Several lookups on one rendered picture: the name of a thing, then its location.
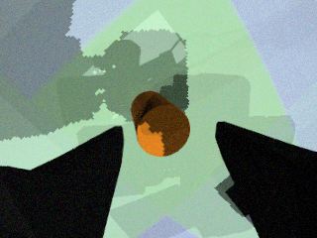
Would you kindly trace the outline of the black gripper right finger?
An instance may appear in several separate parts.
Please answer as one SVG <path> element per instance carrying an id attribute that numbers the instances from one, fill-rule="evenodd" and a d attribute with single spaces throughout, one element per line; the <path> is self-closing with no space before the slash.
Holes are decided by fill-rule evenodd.
<path id="1" fill-rule="evenodd" d="M 215 140 L 259 238 L 317 238 L 317 152 L 229 122 Z"/>

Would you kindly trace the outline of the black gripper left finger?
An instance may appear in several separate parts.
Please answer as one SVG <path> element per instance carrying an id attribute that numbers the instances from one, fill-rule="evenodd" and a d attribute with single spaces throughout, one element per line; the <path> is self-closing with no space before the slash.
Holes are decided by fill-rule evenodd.
<path id="1" fill-rule="evenodd" d="M 31 170 L 0 166 L 0 227 L 21 238 L 103 238 L 123 144 L 115 126 Z"/>

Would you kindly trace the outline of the dark blue-grey block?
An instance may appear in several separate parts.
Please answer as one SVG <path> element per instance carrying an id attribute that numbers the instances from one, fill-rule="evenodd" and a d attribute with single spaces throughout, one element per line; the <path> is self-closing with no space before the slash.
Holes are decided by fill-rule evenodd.
<path id="1" fill-rule="evenodd" d="M 229 195 L 229 197 L 230 197 L 231 199 L 233 199 L 234 205 L 239 207 L 239 211 L 242 211 L 242 213 L 245 214 L 245 215 L 243 215 L 243 217 L 246 217 L 247 219 L 249 219 L 249 221 L 250 221 L 251 223 L 254 223 L 254 222 L 251 221 L 251 219 L 250 219 L 250 214 L 247 213 L 247 209 L 246 209 L 246 207 L 245 207 L 245 204 L 242 203 L 243 200 L 242 200 L 242 198 L 241 198 L 241 195 L 238 194 L 238 188 L 237 188 L 237 186 L 236 186 L 236 185 L 230 186 L 229 189 L 225 190 L 225 193 L 226 193 L 227 195 Z"/>

